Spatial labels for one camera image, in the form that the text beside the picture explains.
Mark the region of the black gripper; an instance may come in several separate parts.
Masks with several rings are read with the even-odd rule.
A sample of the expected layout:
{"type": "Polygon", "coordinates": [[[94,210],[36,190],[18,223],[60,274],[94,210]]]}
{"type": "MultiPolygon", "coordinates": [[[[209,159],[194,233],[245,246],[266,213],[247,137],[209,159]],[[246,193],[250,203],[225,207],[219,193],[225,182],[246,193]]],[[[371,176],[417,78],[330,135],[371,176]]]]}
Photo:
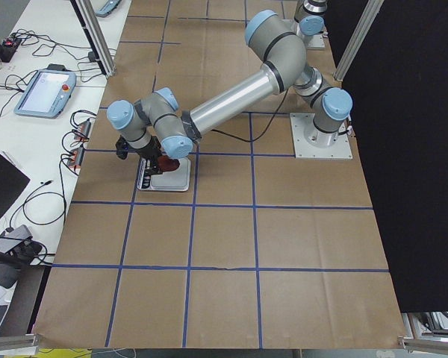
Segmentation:
{"type": "Polygon", "coordinates": [[[145,176],[162,175],[163,172],[159,167],[158,158],[161,157],[161,144],[156,136],[151,136],[147,145],[135,150],[143,161],[143,174],[145,176]]]}

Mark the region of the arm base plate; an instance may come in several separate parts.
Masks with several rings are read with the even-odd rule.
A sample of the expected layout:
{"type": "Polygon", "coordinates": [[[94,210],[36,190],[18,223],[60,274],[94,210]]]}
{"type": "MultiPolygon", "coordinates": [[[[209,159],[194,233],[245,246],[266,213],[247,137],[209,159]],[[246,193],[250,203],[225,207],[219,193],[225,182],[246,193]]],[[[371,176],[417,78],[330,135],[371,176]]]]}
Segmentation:
{"type": "Polygon", "coordinates": [[[313,113],[291,113],[290,127],[296,159],[352,159],[348,135],[340,134],[344,130],[344,124],[341,124],[337,132],[326,134],[314,126],[313,113]]]}
{"type": "Polygon", "coordinates": [[[315,34],[305,38],[305,46],[309,50],[319,50],[325,49],[326,45],[322,34],[315,34]]]}

